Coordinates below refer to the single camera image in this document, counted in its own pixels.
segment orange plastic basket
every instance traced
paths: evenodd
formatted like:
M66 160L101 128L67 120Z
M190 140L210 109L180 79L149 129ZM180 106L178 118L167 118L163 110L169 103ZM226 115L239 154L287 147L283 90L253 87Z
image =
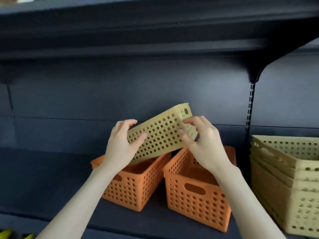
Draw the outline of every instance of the orange plastic basket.
M232 164L235 149L225 146ZM198 164L188 148L183 148L163 168L167 204L171 210L222 232L228 229L230 206L214 176Z
M91 161L97 168L104 156ZM130 165L120 171L104 191L102 198L141 211L163 179L163 167L170 160L171 153Z

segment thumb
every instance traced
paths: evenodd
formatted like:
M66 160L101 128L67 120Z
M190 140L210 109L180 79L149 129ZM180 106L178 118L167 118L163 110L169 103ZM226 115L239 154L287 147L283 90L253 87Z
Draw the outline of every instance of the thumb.
M132 143L130 146L131 148L137 152L138 148L143 144L143 142L145 141L147 137L147 134L146 133L143 133L142 135L140 135L134 143Z
M195 144L195 141L191 139L190 136L184 130L180 129L179 133L181 135L181 139L183 140L183 142L188 148L190 148L191 146Z

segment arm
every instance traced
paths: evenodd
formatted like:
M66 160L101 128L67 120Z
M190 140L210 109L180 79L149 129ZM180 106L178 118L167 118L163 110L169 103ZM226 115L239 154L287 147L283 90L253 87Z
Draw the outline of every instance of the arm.
M183 130L180 130L181 139L199 164L215 176L227 196L242 237L285 239L247 185L241 171L228 160L217 128L203 116L190 117L183 122L196 126L200 134L197 142Z
M80 239L103 192L113 177L127 166L146 138L143 133L133 143L127 131L137 120L117 122L112 129L102 164L94 169L73 198L64 206L37 239Z

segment forearm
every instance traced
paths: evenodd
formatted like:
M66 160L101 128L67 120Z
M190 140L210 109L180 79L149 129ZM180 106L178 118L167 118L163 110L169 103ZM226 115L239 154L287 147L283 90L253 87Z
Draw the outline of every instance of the forearm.
M110 169L94 169L85 184L37 238L80 239L103 192L114 176Z
M227 169L220 170L215 177L227 196L244 239L285 238L259 203L237 167L228 164Z

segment hand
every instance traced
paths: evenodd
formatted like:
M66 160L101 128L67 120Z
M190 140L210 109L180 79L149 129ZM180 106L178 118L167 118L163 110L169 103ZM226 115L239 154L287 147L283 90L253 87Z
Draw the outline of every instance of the hand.
M180 130L181 139L194 155L198 163L211 173L216 174L225 166L232 165L221 142L219 132L204 116L192 116L183 123L196 126L200 137L192 140L189 135Z
M138 148L145 141L147 134L141 134L132 144L127 141L127 131L138 121L134 119L118 121L112 129L107 143L105 158L100 167L111 167L114 175L124 169L133 159Z

